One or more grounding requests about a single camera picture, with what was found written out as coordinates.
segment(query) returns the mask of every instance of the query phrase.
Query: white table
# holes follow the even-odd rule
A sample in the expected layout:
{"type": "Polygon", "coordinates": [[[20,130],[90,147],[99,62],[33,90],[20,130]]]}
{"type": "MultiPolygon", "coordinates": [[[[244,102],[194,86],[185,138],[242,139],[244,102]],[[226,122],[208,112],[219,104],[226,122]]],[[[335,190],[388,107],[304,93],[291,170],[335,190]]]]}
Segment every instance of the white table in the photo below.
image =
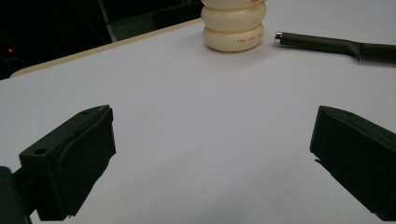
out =
{"type": "Polygon", "coordinates": [[[266,4],[264,41],[250,51],[207,48],[195,22],[1,81],[0,164],[15,172],[33,142],[109,104],[118,153],[64,223],[382,223],[314,162],[309,144],[320,105],[396,132],[396,69],[272,39],[396,44],[396,1],[266,4]]]}

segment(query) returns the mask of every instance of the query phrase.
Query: white bottle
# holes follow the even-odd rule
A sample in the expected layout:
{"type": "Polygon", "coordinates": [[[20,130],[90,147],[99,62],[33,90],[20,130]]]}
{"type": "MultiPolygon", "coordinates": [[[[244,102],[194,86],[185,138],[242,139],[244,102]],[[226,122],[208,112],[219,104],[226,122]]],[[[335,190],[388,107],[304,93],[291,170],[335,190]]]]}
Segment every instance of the white bottle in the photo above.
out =
{"type": "Polygon", "coordinates": [[[262,41],[266,6],[262,0],[202,0],[206,44],[220,51],[251,49],[262,41]]]}

